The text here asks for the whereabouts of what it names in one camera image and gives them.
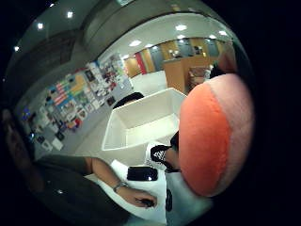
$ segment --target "hand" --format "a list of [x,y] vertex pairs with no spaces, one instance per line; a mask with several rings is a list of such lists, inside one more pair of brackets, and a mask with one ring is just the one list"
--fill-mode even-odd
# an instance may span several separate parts
[[133,204],[137,207],[148,206],[144,203],[141,203],[140,200],[147,199],[153,201],[153,207],[157,205],[157,198],[150,195],[148,192],[143,190],[134,189],[127,186],[122,186],[117,190],[117,193],[128,203]]

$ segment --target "man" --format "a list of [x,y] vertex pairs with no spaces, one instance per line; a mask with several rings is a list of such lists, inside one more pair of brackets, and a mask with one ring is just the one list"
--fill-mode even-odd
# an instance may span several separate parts
[[111,186],[125,201],[147,207],[142,199],[156,198],[124,184],[102,159],[47,155],[32,161],[24,137],[9,110],[2,111],[2,129],[9,154],[31,193],[51,211],[75,225],[120,225],[129,213],[85,178],[94,173]]

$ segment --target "wristwatch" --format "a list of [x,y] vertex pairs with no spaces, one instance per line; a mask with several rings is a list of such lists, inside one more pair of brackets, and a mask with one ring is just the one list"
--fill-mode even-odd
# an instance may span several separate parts
[[113,187],[114,192],[117,193],[117,189],[120,188],[121,186],[128,186],[125,182],[120,182],[116,186]]

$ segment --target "white box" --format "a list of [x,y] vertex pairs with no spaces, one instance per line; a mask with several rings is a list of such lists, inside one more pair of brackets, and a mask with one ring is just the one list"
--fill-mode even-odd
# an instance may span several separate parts
[[[129,159],[139,158],[136,153],[141,160],[141,153],[144,154],[150,141],[169,144],[179,130],[180,107],[185,97],[183,93],[169,88],[115,108],[106,127],[102,150],[127,152]],[[124,158],[121,160],[126,164],[134,163]]]

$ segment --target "smartphone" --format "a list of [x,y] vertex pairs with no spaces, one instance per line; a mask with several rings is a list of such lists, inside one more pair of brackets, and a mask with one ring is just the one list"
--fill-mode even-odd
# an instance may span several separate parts
[[127,179],[129,181],[156,181],[158,170],[151,167],[129,167]]

